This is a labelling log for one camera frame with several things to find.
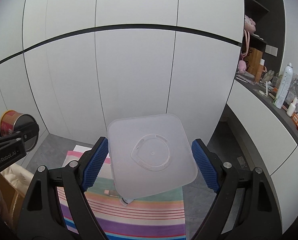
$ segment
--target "striped mat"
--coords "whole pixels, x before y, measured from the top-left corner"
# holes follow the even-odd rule
[[[78,160],[87,150],[90,148],[77,145],[73,151],[68,151],[63,167],[72,160]],[[88,203],[108,239],[185,240],[185,212],[181,187],[139,198],[127,206],[123,206],[119,198],[105,195],[106,189],[115,190],[109,155],[93,187],[85,192]],[[66,225],[69,230],[78,233],[63,188],[59,187],[58,193]]]

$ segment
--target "white aerosol bottle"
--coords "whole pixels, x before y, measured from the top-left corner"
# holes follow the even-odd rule
[[[283,71],[283,76],[280,82],[280,86],[279,86],[276,98],[273,101],[274,106],[279,109],[282,107],[282,104],[284,103],[286,96],[288,94],[288,90],[292,80],[292,74],[293,74],[292,66],[291,66],[291,63],[289,63]]]

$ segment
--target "container lid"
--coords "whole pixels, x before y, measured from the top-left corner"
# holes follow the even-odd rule
[[[198,170],[181,121],[173,114],[117,119],[108,127],[118,193],[155,195],[194,181]]]

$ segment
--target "textured blue pad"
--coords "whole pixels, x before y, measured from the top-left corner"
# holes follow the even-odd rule
[[[213,189],[213,191],[217,193],[220,186],[215,168],[212,166],[207,155],[196,140],[192,142],[191,150],[193,158],[195,159],[208,188]]]
[[[108,139],[105,138],[83,171],[83,181],[81,187],[84,191],[93,186],[107,155]]]

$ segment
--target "silver screw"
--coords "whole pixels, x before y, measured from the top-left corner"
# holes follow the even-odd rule
[[[77,166],[78,165],[78,162],[77,161],[71,161],[70,163],[69,163],[69,166],[71,167],[71,168],[74,168],[75,166]]]
[[[232,167],[232,164],[229,163],[229,162],[225,162],[224,167],[227,168],[227,169],[230,169]]]
[[[256,173],[259,173],[259,174],[262,173],[262,168],[256,167],[255,168],[255,172]]]
[[[44,171],[45,170],[45,166],[43,166],[43,165],[41,165],[39,168],[38,168],[38,171],[39,172],[42,172],[42,171]]]

